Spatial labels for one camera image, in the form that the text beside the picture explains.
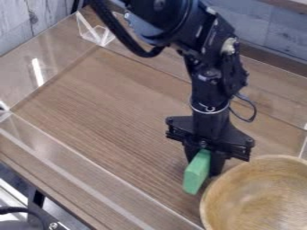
green block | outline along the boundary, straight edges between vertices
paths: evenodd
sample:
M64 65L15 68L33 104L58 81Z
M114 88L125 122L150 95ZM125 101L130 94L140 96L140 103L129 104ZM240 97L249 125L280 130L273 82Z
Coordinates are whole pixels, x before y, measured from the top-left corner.
M210 153L201 149L188 164L182 176L182 190L194 195L209 173Z

black cable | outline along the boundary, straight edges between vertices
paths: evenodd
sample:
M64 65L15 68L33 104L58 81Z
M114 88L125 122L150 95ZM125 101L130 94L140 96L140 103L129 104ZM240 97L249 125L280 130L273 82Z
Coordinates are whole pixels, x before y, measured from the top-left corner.
M164 50L164 47L154 47L150 51L145 51L140 45L136 43L130 35L124 29L124 26L117 22L116 18L112 15L110 10L108 9L105 0L89 0L89 5L96 12L100 19L104 21L110 32L114 34L117 40L124 44L124 46L140 57L153 58Z
M252 106L253 115L250 116L249 119L246 119L246 118L241 117L230 107L229 107L229 111L232 112L232 114L233 114L238 119L241 119L242 121L250 123L250 122L253 122L254 117L256 117L256 107L254 107L254 104L253 104L253 102L249 100L249 98L248 98L246 96L244 96L242 94L236 93L234 96L236 96L238 99L241 99L242 101L245 101L245 102Z
M27 210L26 208L21 208L21 207L0 207L0 215L5 215L10 213L19 213L19 212L29 213L30 215L33 215L41 221L42 230L47 229L46 223L43 222L41 216L35 212Z

black robotic arm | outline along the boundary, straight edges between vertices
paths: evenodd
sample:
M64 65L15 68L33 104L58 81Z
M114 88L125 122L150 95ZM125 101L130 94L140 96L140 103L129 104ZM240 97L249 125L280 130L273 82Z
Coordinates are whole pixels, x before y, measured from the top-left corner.
M140 57L154 57L165 47L182 56L192 81L192 116L166 118L166 137L182 143L188 162L201 149L210 152L209 175L217 175L225 159L249 160L253 139L230 124L230 100L241 97L248 73L241 67L240 44L234 30L200 0L121 0L124 18L152 50L130 38L105 7L90 0L112 33Z

